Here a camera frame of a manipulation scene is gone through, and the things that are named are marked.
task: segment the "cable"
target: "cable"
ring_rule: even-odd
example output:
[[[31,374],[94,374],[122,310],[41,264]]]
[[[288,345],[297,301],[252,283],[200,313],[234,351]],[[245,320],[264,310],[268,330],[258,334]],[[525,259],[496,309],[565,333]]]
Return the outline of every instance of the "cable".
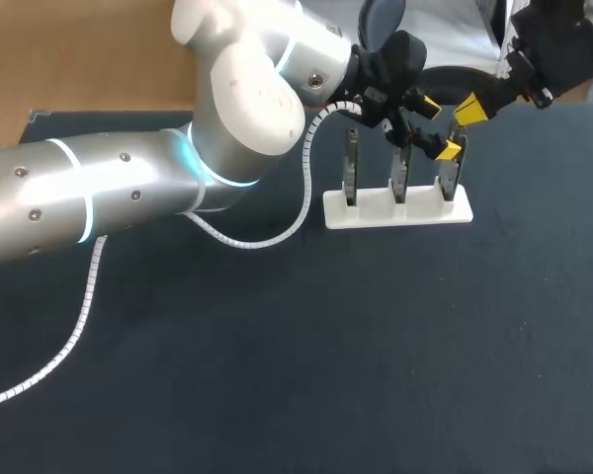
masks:
[[[295,220],[295,223],[290,226],[288,230],[283,232],[282,234],[278,235],[277,237],[264,240],[262,242],[240,242],[238,240],[231,239],[230,237],[225,236],[221,232],[217,231],[214,227],[208,224],[205,220],[199,217],[197,214],[193,212],[184,212],[183,215],[189,217],[192,221],[198,224],[203,230],[209,233],[211,237],[217,239],[223,244],[226,244],[230,247],[234,247],[236,249],[243,249],[243,250],[258,250],[258,249],[266,249],[268,247],[272,247],[273,245],[277,245],[284,240],[293,236],[295,232],[302,226],[305,218],[307,217],[307,212],[309,211],[309,205],[311,204],[312,198],[312,177],[311,172],[309,169],[309,152],[312,146],[312,141],[314,139],[314,135],[316,131],[323,123],[325,119],[327,119],[330,115],[334,114],[335,112],[339,111],[346,111],[357,116],[362,114],[362,109],[358,104],[354,104],[353,102],[337,102],[335,104],[330,104],[325,109],[320,111],[316,118],[312,121],[309,129],[307,130],[307,135],[305,136],[305,142],[303,143],[303,153],[302,153],[302,165],[303,165],[303,205],[301,206],[300,213]]]
[[[103,247],[106,243],[107,238],[107,235],[99,237],[97,239],[97,242],[95,243],[95,249],[92,252],[92,260],[90,261],[90,271],[88,273],[88,283],[86,284],[86,294],[83,298],[83,304],[81,306],[81,313],[79,314],[79,319],[77,320],[77,324],[75,326],[75,329],[73,329],[70,338],[68,338],[68,341],[61,349],[61,351],[59,351],[59,354],[57,354],[53,360],[51,360],[47,365],[45,365],[42,368],[42,370],[26,379],[24,382],[16,385],[15,387],[0,393],[0,403],[6,402],[11,398],[20,395],[22,392],[29,390],[31,387],[43,380],[66,359],[66,357],[70,354],[70,352],[73,350],[73,348],[79,341],[79,338],[83,333],[83,328],[86,326],[86,321],[88,320],[88,313],[90,313],[90,305],[92,304],[92,298],[95,294],[95,284],[97,282],[97,273],[99,272],[99,262],[101,261],[101,253],[103,252]]]

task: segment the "wooden wall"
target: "wooden wall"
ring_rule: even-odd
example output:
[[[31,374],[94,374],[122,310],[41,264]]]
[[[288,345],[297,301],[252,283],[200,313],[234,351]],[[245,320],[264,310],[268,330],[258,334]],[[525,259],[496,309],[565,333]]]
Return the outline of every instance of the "wooden wall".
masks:
[[[0,0],[0,147],[29,110],[188,110],[194,58],[173,0]]]

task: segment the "white holder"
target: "white holder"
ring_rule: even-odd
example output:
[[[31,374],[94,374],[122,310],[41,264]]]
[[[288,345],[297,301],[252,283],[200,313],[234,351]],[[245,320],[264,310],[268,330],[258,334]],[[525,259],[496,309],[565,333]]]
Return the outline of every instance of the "white holder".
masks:
[[[438,178],[433,186],[408,187],[405,204],[395,202],[389,181],[388,188],[358,190],[355,206],[347,205],[344,191],[328,191],[323,208],[328,229],[455,224],[473,217],[464,187],[458,185],[455,200],[447,202]]]

